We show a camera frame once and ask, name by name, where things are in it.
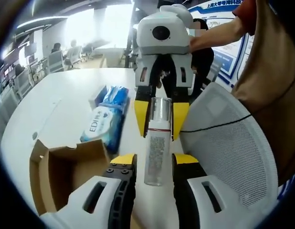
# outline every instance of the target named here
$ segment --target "computer monitor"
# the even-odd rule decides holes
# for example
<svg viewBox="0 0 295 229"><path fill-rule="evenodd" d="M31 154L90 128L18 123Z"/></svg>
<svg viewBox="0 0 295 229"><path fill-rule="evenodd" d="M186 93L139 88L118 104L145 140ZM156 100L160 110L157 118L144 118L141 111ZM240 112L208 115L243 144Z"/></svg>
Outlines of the computer monitor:
<svg viewBox="0 0 295 229"><path fill-rule="evenodd" d="M31 43L30 45L24 47L24 56L25 57L31 56L34 53L36 53L36 51L37 51L36 43Z"/></svg>

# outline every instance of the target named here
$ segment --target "black cable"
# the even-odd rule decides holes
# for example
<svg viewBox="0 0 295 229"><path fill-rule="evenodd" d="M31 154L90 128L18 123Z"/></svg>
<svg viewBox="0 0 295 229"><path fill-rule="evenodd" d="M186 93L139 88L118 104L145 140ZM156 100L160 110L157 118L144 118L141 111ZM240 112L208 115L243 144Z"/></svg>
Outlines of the black cable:
<svg viewBox="0 0 295 229"><path fill-rule="evenodd" d="M219 124L219 125L213 125L213 126L210 126L210 127L207 127L207 128L202 128L202 129L198 129L198 130L189 130L189 131L184 131L182 130L181 133L194 133L194 132L199 132L199 131L203 131L203 130L210 130L210 129L213 129L213 128L217 128L217 127L221 127L221 126L225 126L225 125L230 125L230 124L234 124L234 123L238 123L238 122L241 122L243 121L244 119L246 118L249 118L253 115L256 115L257 113L261 112L262 110L272 106L273 104L275 104L276 102L278 102L280 99L282 99L287 93L288 91L292 88L292 86L294 85L295 83L295 79L293 79L293 81L291 82L291 84L288 86L288 88L277 98L275 98L272 102L270 102L268 105L256 110L255 112L243 117L243 118L240 118L240 119L237 119L235 121L231 121L231 122L227 122L227 123L223 123L223 124Z"/></svg>

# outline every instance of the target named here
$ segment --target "robotic arm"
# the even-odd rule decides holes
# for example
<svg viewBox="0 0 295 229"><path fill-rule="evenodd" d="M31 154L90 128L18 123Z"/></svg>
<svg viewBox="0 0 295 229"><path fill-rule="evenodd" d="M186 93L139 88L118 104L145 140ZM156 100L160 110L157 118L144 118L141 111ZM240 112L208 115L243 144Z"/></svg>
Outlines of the robotic arm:
<svg viewBox="0 0 295 229"><path fill-rule="evenodd" d="M138 25L137 43L141 52L136 69L138 87L135 112L140 135L146 137L150 101L156 95L160 74L170 71L169 94L172 99L172 138L177 139L189 110L188 88L191 88L193 71L190 39L186 27L193 18L180 4L161 6L160 12L152 14Z"/></svg>

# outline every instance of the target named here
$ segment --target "ceiling light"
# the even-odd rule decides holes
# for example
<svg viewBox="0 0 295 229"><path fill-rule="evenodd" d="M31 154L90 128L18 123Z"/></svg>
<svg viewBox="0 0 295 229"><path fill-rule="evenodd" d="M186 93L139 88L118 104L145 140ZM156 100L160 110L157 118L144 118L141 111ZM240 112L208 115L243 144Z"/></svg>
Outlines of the ceiling light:
<svg viewBox="0 0 295 229"><path fill-rule="evenodd" d="M22 26L25 26L25 25L28 25L28 24L31 24L31 23L34 23L37 21L44 21L44 20L49 20L49 19L67 19L67 18L68 18L67 16L52 16L52 17L45 17L45 18L37 18L37 19L31 20L31 21L27 21L23 24L20 24L19 26L17 26L17 29L19 29Z"/></svg>

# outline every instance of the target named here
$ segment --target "office desk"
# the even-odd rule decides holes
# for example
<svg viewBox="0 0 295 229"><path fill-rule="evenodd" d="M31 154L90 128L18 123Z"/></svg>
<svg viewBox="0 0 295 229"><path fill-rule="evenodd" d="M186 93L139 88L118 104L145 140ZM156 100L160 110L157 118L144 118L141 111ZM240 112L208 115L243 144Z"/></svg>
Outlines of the office desk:
<svg viewBox="0 0 295 229"><path fill-rule="evenodd" d="M13 113L2 138L2 159L17 189L35 210L32 199L29 158L35 141L34 132L49 148L74 147L87 125L91 113L88 102L99 85L121 85L130 89L131 104L125 119L119 153L136 153L137 182L135 214L147 228L178 228L179 220L173 197L172 171L166 173L167 184L152 187L144 184L146 139L139 134L133 101L135 75L132 69L81 69L52 73L37 84ZM165 96L164 89L157 96ZM170 151L182 152L180 141Z"/></svg>

